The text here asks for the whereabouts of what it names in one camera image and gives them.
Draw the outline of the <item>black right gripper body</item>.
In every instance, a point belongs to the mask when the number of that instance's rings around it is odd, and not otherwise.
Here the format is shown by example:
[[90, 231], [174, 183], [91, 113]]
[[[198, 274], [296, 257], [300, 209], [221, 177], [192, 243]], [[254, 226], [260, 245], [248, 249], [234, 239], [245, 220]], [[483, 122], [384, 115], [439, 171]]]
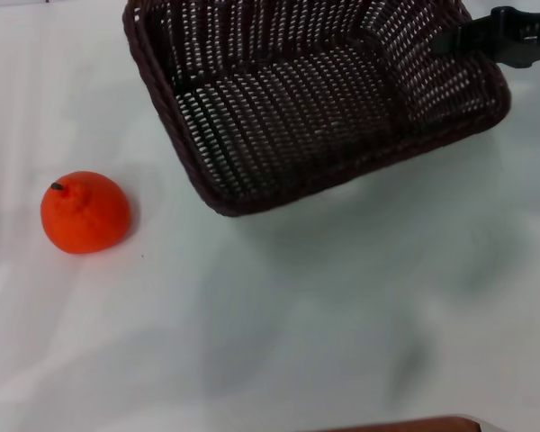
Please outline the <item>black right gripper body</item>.
[[540, 13], [510, 6], [490, 12], [490, 58], [511, 68], [530, 68], [540, 61]]

